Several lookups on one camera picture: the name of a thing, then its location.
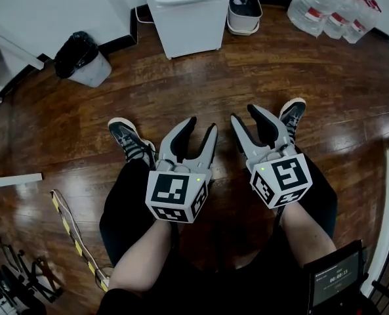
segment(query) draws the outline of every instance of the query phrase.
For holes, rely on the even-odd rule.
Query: white shoe sole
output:
[[[281,118],[281,115],[284,113],[284,111],[286,111],[295,102],[303,102],[303,103],[305,103],[305,106],[306,106],[306,101],[304,99],[294,98],[283,105],[283,107],[280,110],[279,119]]]
[[[113,118],[111,119],[109,122],[108,122],[108,126],[110,126],[110,124],[112,123],[123,123],[124,125],[126,126],[129,126],[137,135],[137,137],[146,145],[149,145],[150,148],[156,152],[156,148],[155,148],[155,145],[153,144],[153,142],[149,141],[149,140],[146,140],[146,139],[142,139],[140,138],[140,135],[137,133],[137,129],[136,127],[133,125],[133,123],[130,121],[130,120],[127,120],[127,119],[124,119],[124,118]]]

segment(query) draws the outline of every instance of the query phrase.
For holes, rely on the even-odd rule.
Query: plastic water jug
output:
[[[344,32],[343,37],[349,43],[358,42],[377,25],[380,13],[381,9],[375,0],[359,0],[358,16]]]
[[[337,0],[292,0],[287,16],[297,28],[317,37],[336,4]]]
[[[333,39],[340,39],[359,12],[359,0],[338,0],[336,11],[324,25],[324,32]]]

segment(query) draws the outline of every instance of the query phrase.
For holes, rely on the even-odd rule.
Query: shoelace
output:
[[[298,127],[298,121],[299,118],[294,115],[289,119],[289,122],[286,124],[287,132],[290,134],[291,139],[293,141],[295,141],[295,134]]]
[[[141,158],[143,157],[144,153],[146,152],[146,148],[142,147],[141,145],[137,144],[131,137],[130,135],[125,135],[121,136],[118,138],[118,141],[120,145],[123,147],[124,152],[126,154],[127,160],[131,160],[135,156],[137,156],[139,153],[142,153],[140,156]]]

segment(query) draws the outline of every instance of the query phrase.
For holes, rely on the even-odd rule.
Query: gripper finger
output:
[[[166,159],[173,163],[181,163],[187,156],[188,141],[194,130],[196,117],[188,118],[177,126],[161,142],[159,159]]]
[[[199,148],[198,154],[195,158],[185,159],[182,164],[190,169],[209,169],[210,164],[215,156],[216,142],[218,138],[218,127],[212,124],[203,138],[203,142]]]
[[[241,118],[235,114],[231,115],[231,126],[237,138],[239,151],[244,153],[247,159],[257,157],[270,151],[270,147],[267,144],[258,143],[253,139]]]
[[[286,126],[272,112],[257,105],[247,106],[251,117],[256,121],[258,137],[263,144],[271,149],[279,150],[282,146],[290,144]]]

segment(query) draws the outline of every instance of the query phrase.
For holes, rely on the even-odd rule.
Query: person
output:
[[[305,109],[301,98],[281,109],[279,118],[293,143]],[[300,202],[286,205],[279,227],[261,252],[243,268],[209,274],[178,255],[173,247],[173,223],[154,220],[144,203],[149,172],[155,169],[154,144],[140,138],[126,119],[114,118],[108,127],[127,163],[107,197],[100,220],[114,270],[97,314],[158,307],[185,312],[236,307],[257,310],[270,305],[296,313],[298,303],[306,299],[300,286],[301,268],[336,251],[332,238],[337,195],[308,157],[313,185]]]

